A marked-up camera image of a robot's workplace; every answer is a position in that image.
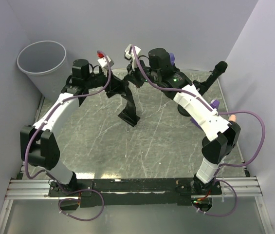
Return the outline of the black trash bag roll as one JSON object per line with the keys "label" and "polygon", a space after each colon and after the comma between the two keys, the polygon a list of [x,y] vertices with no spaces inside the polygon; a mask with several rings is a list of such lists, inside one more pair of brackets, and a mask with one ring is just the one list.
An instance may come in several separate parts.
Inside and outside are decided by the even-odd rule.
{"label": "black trash bag roll", "polygon": [[125,108],[118,114],[118,117],[134,127],[138,123],[140,117],[136,114],[136,106],[128,81],[121,80],[115,75],[111,75],[110,83],[105,91],[108,98],[114,95],[120,95],[127,101]]}

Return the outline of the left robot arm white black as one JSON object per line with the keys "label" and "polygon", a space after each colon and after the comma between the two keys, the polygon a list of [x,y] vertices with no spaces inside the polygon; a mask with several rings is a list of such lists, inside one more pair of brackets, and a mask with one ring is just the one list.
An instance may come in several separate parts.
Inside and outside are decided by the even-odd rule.
{"label": "left robot arm white black", "polygon": [[29,173],[29,165],[40,167],[38,173],[45,173],[55,180],[60,190],[67,196],[77,192],[78,184],[75,172],[60,161],[60,149],[56,137],[73,112],[81,106],[86,97],[91,95],[90,89],[98,88],[103,91],[110,84],[113,61],[103,54],[99,56],[97,74],[90,71],[92,66],[87,60],[75,60],[72,74],[67,78],[51,109],[39,121],[31,126],[24,126],[20,132],[21,159],[24,161],[27,178],[36,177]]}

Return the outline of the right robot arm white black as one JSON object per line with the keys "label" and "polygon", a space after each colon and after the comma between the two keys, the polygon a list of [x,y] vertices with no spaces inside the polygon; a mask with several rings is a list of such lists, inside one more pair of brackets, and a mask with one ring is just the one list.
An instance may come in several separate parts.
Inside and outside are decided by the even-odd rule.
{"label": "right robot arm white black", "polygon": [[128,73],[131,82],[142,86],[148,82],[161,90],[187,112],[204,131],[202,140],[203,160],[193,177],[193,187],[199,194],[205,194],[215,182],[216,171],[225,157],[237,143],[240,126],[233,120],[221,117],[203,98],[202,92],[187,75],[180,71],[171,60],[171,54],[164,48],[152,49],[148,53],[149,65],[139,60],[140,48],[130,44],[124,57],[130,62]]}

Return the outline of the grey plastic trash bin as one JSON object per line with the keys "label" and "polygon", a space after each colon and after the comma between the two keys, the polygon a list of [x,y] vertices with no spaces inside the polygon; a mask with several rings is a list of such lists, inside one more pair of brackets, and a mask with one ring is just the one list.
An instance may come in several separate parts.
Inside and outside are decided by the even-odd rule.
{"label": "grey plastic trash bin", "polygon": [[58,99],[71,74],[65,47],[51,40],[38,41],[22,49],[17,66],[50,101]]}

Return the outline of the purple microphone on stand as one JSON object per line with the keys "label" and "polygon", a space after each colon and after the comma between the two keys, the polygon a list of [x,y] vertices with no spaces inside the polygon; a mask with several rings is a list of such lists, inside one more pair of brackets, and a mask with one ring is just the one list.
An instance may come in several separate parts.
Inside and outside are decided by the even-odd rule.
{"label": "purple microphone on stand", "polygon": [[175,66],[175,55],[173,53],[169,53],[169,57],[170,57],[171,66],[174,67]]}

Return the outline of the black microphone on stand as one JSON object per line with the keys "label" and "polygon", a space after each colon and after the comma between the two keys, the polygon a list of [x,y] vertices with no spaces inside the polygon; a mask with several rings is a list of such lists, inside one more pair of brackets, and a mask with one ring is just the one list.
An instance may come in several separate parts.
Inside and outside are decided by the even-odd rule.
{"label": "black microphone on stand", "polygon": [[196,87],[197,91],[201,96],[203,96],[208,89],[213,85],[213,83],[222,75],[225,73],[226,69],[228,67],[228,63],[225,61],[220,61],[213,71],[211,72],[211,75],[203,82],[194,80],[192,83]]}

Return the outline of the purple box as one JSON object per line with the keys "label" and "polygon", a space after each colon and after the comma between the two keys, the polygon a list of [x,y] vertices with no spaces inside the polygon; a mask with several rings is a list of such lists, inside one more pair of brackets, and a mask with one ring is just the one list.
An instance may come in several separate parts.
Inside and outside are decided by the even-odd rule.
{"label": "purple box", "polygon": [[[213,109],[219,109],[219,106],[220,106],[220,101],[217,100],[217,99],[214,99],[211,101],[210,103],[210,106],[213,108]],[[191,118],[190,121],[196,126],[198,127],[199,129],[201,129],[201,127],[199,126],[199,124],[195,121],[194,118]]]}

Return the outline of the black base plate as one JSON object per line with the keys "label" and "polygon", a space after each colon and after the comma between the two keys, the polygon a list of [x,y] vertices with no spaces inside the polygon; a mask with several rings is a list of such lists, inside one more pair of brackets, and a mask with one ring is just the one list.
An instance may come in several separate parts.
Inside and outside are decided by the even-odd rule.
{"label": "black base plate", "polygon": [[72,197],[80,199],[81,208],[104,205],[156,205],[177,204],[190,206],[196,197],[221,195],[219,182],[198,185],[191,177],[180,178],[123,178],[123,179],[77,179],[73,188],[62,191],[51,182],[49,197]]}

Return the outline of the aluminium rail frame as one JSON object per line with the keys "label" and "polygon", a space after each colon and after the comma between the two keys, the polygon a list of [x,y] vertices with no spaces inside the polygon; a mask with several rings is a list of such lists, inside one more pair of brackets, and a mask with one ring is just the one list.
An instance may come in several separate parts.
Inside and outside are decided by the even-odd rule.
{"label": "aluminium rail frame", "polygon": [[221,180],[223,194],[212,212],[238,207],[229,216],[198,214],[176,205],[107,206],[93,221],[60,214],[58,197],[48,197],[46,180],[12,180],[0,214],[0,234],[271,234],[273,228],[255,177]]}

